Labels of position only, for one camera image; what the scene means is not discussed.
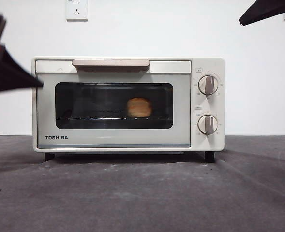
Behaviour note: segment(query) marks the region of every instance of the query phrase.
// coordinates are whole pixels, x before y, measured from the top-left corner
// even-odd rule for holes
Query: toshiba logo
[[[45,139],[54,140],[54,139],[68,139],[68,136],[46,136]]]

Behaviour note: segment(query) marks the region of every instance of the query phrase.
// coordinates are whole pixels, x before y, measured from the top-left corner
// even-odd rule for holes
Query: oven rack
[[[172,118],[148,118],[148,117],[135,117],[135,118],[57,118],[57,120],[173,120]]]

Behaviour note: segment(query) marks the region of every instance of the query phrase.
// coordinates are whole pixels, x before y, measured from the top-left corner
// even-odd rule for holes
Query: control panel
[[[191,144],[196,150],[224,148],[225,62],[221,58],[192,61]]]

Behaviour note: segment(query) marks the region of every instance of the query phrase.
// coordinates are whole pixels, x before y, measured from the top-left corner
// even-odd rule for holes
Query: oven foot
[[[205,151],[205,162],[206,163],[215,163],[214,151]]]
[[[55,155],[52,153],[45,153],[45,162],[54,159]]]

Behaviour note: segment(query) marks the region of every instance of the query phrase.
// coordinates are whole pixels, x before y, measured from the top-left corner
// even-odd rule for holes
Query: white wall
[[[2,38],[28,71],[35,55],[219,56],[226,59],[226,134],[285,135],[285,22],[242,27],[254,0],[89,0],[66,22],[65,0],[0,0]],[[0,93],[0,134],[32,134],[30,90]]]

